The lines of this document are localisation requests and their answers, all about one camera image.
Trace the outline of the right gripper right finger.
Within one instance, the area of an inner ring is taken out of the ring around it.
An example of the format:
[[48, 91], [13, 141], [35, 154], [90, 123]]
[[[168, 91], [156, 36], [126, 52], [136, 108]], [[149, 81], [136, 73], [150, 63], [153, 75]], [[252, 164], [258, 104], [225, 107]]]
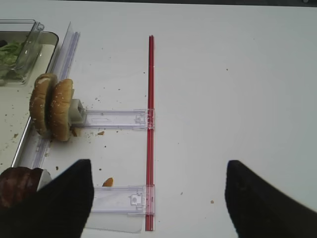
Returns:
[[317, 213], [238, 160], [226, 170], [226, 207], [240, 238], [315, 238]]

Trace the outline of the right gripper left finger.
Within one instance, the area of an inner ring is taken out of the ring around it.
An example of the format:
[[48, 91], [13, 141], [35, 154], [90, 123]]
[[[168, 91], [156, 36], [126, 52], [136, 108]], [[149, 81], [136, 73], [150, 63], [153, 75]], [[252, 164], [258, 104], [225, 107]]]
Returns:
[[0, 213], [2, 238], [79, 238], [94, 199], [91, 161], [81, 159]]

